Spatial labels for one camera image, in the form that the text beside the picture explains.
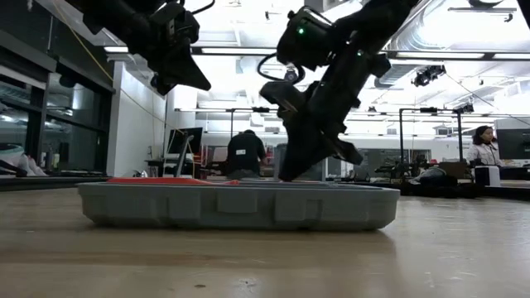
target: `gray plastic tray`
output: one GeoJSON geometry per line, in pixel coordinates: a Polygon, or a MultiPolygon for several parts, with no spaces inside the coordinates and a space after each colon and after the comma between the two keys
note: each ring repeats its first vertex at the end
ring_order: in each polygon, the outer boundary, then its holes
{"type": "Polygon", "coordinates": [[[396,217],[399,190],[327,183],[79,185],[83,214],[119,227],[359,231],[396,217]]]}

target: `woman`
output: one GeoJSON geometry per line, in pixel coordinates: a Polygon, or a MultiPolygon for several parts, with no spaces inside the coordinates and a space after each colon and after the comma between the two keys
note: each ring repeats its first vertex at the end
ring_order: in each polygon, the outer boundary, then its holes
{"type": "Polygon", "coordinates": [[[494,130],[489,126],[478,127],[473,136],[473,145],[467,154],[469,162],[482,163],[486,166],[504,166],[499,157],[499,146],[494,137],[494,130]]]}

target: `white shirt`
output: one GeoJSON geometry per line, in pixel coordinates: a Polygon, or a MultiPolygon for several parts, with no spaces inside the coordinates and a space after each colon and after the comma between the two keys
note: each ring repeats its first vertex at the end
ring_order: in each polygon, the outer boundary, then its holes
{"type": "Polygon", "coordinates": [[[496,143],[488,145],[472,144],[470,150],[467,152],[467,160],[474,161],[476,159],[480,159],[487,166],[504,166],[503,161],[500,160],[499,147],[496,143]]]}

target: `wooden surface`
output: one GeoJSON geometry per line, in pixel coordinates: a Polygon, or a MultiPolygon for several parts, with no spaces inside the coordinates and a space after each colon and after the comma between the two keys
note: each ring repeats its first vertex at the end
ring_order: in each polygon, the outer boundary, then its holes
{"type": "Polygon", "coordinates": [[[530,205],[411,199],[376,233],[95,228],[75,190],[0,194],[0,297],[530,296],[530,205]]]}

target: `man in black shirt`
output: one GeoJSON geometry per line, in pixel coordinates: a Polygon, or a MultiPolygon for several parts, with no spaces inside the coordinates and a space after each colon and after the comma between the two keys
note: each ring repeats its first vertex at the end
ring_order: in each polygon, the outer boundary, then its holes
{"type": "Polygon", "coordinates": [[[227,157],[227,177],[232,180],[259,178],[259,162],[266,165],[266,154],[262,140],[248,129],[232,137],[227,157]]]}

